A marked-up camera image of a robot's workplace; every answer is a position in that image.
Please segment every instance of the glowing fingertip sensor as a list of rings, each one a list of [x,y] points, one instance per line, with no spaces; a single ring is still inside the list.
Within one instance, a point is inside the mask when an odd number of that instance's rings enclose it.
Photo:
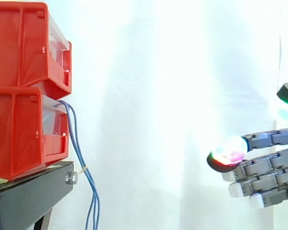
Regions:
[[[232,137],[210,152],[207,163],[218,172],[230,172],[239,165],[247,152],[246,140],[242,137]]]

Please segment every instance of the colorful led light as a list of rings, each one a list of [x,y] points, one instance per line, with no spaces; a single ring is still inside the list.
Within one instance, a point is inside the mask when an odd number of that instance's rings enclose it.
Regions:
[[[231,137],[211,151],[212,157],[223,165],[240,163],[247,152],[248,145],[242,137]]]

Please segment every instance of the metal bolt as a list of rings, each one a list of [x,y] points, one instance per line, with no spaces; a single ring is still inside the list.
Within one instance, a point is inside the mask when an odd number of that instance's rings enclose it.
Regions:
[[[78,173],[77,172],[68,172],[65,177],[66,184],[77,184],[78,182]]]

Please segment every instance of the cable tie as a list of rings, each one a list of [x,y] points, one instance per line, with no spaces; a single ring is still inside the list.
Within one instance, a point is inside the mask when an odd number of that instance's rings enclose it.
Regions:
[[[84,173],[84,172],[85,172],[85,170],[87,170],[87,169],[88,169],[87,165],[86,165],[86,166],[84,166],[84,167],[82,168],[82,170],[79,172],[79,175],[80,175],[80,174],[82,174],[82,173]]]

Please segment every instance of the transparent plastic drawer front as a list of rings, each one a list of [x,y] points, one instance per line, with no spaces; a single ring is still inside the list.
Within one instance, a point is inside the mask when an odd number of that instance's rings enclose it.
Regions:
[[[62,116],[66,115],[65,106],[55,100],[43,96],[43,134],[63,135]]]
[[[63,67],[63,53],[70,50],[70,46],[51,15],[49,15],[49,51],[58,64]]]

